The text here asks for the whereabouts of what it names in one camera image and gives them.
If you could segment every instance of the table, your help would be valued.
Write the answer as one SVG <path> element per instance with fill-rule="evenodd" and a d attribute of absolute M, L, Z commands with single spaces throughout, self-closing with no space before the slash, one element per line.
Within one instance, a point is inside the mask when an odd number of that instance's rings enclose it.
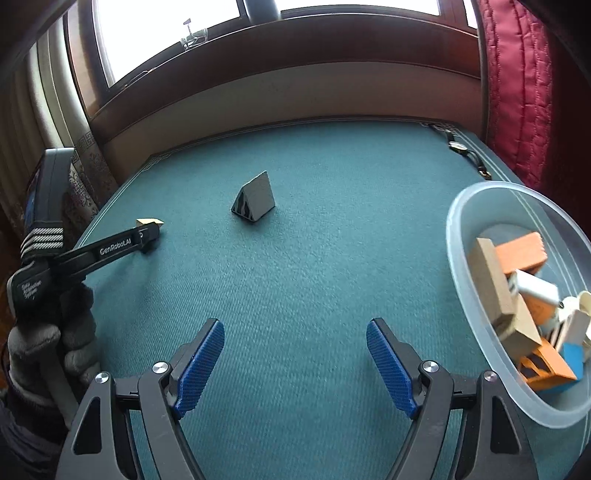
<path fill-rule="evenodd" d="M 494 180 L 518 181 L 470 133 Z M 231 214 L 267 170 L 277 206 L 250 224 Z M 482 181 L 416 121 L 324 121 L 261 128 L 148 160 L 101 210 L 85 244 L 165 222 L 157 249 L 87 279 L 102 365 L 116 377 L 169 359 L 208 317 L 226 345 L 181 425 L 208 480 L 385 478 L 409 420 L 365 345 L 375 316 L 423 358 L 454 373 L 487 367 L 450 275 L 445 222 Z M 139 414 L 138 451 L 156 478 Z M 434 478 L 447 478 L 452 412 Z M 589 438 L 589 418 L 547 430 L 523 418 L 541 480 L 559 480 Z"/>

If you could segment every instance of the orange block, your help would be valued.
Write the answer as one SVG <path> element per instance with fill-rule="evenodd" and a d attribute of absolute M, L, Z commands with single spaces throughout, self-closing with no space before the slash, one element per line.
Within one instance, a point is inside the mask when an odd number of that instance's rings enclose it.
<path fill-rule="evenodd" d="M 511 242 L 497 245 L 496 254 L 501 262 L 503 273 L 507 276 L 515 270 L 533 275 L 548 260 L 542 236 L 538 232 L 531 232 Z"/>
<path fill-rule="evenodd" d="M 577 380 L 576 375 L 548 340 L 541 340 L 542 345 L 528 356 L 521 357 L 517 366 L 517 370 L 530 388 L 533 391 L 546 390 Z"/>

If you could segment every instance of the window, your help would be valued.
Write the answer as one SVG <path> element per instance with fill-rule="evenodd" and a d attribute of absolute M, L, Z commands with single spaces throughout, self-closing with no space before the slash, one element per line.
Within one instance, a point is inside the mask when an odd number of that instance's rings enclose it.
<path fill-rule="evenodd" d="M 240 16 L 236 0 L 94 0 L 93 6 L 109 87 L 187 37 L 189 28 L 194 33 Z"/>
<path fill-rule="evenodd" d="M 290 8 L 316 7 L 318 5 L 371 5 L 374 7 L 394 7 L 414 10 L 431 15 L 439 15 L 437 0 L 275 0 L 279 10 Z"/>
<path fill-rule="evenodd" d="M 464 8 L 466 8 L 468 27 L 478 28 L 478 24 L 476 23 L 476 14 L 474 13 L 474 5 L 472 5 L 472 0 L 464 0 Z"/>

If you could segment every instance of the wooden windowsill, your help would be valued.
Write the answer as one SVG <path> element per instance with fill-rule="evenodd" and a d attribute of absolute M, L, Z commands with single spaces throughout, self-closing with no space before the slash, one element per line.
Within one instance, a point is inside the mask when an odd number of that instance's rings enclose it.
<path fill-rule="evenodd" d="M 245 28 L 176 56 L 119 92 L 90 126 L 103 144 L 167 105 L 217 85 L 344 61 L 414 64 L 480 78 L 478 38 L 465 30 L 392 15 L 311 15 Z"/>

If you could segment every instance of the blue gripper pad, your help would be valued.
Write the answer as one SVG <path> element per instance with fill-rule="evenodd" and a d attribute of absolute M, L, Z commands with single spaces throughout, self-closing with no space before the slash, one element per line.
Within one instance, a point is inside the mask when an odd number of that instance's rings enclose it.
<path fill-rule="evenodd" d="M 384 334 L 375 322 L 368 324 L 366 331 L 369 353 L 374 358 L 380 375 L 386 384 L 396 408 L 412 418 L 418 409 L 413 397 L 413 385 L 400 360 L 394 354 Z"/>
<path fill-rule="evenodd" d="M 217 321 L 178 380 L 178 397 L 172 408 L 177 419 L 182 419 L 197 405 L 209 375 L 222 352 L 224 339 L 223 323 Z"/>

